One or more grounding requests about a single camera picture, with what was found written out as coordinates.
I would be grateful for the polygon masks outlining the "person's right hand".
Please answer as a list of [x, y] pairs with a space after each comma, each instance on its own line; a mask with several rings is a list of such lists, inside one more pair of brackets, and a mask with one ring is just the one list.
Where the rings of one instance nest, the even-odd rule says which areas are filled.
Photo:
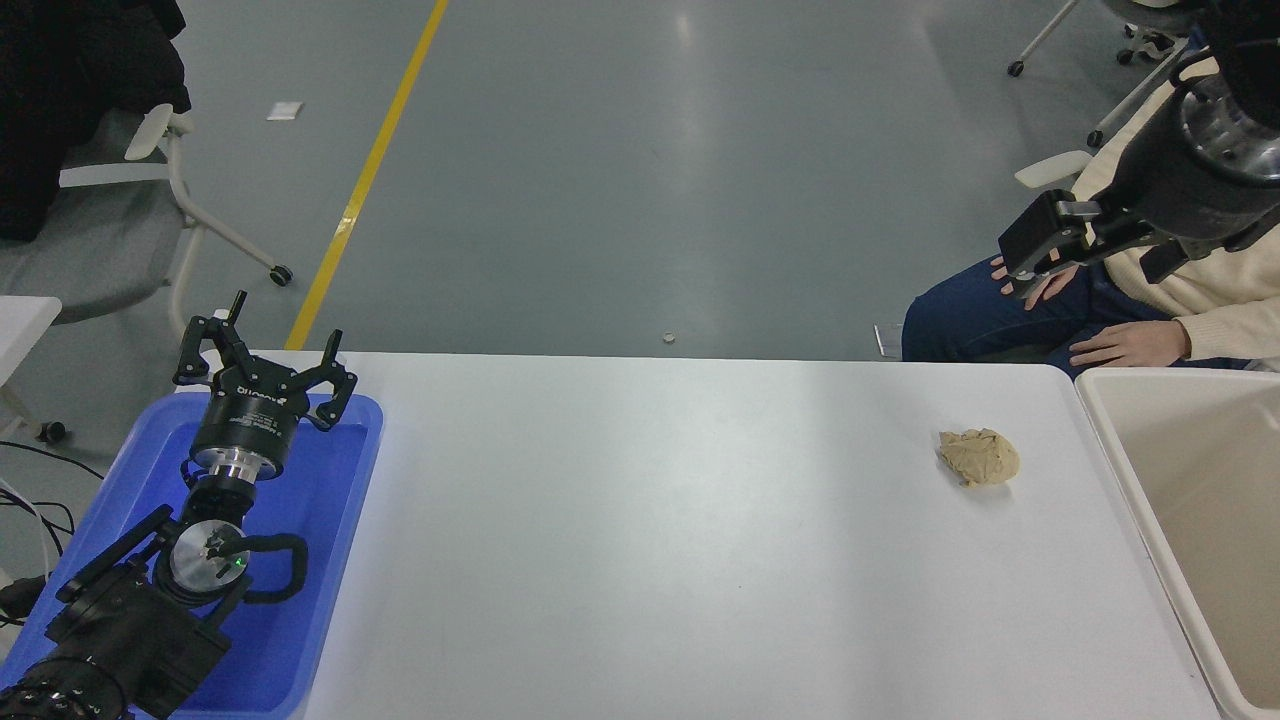
[[1009, 274], [1005, 259], [1001, 255], [989, 260], [989, 278], [1000, 284], [1000, 293], [1011, 299], [1019, 299], [1023, 307], [1030, 311], [1038, 304], [1046, 302], [1059, 296], [1076, 277], [1079, 266], [1071, 265], [1047, 275], [1029, 290], [1018, 290], [1014, 278]]

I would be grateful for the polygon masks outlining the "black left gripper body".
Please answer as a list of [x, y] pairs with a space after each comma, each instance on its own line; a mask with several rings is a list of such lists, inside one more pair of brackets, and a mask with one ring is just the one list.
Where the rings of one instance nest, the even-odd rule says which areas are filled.
[[201, 468], [214, 468], [233, 454], [251, 454], [262, 471], [282, 471], [291, 454], [303, 395], [287, 393], [268, 382], [248, 384], [242, 370], [221, 370], [212, 378], [210, 404], [189, 450]]

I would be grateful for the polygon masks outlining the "person's left hand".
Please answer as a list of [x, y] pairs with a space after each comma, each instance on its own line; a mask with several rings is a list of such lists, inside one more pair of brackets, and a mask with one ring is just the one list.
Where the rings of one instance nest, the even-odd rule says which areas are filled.
[[1070, 368], [1171, 366], [1190, 355], [1190, 337], [1178, 320], [1110, 325], [1069, 346]]

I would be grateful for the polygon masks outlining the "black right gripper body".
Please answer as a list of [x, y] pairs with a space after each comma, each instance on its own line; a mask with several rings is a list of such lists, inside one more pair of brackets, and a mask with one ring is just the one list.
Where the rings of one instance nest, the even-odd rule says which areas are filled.
[[1192, 85], [1123, 150], [1105, 209], [1176, 240], [1245, 247], [1277, 224], [1277, 127], [1224, 85]]

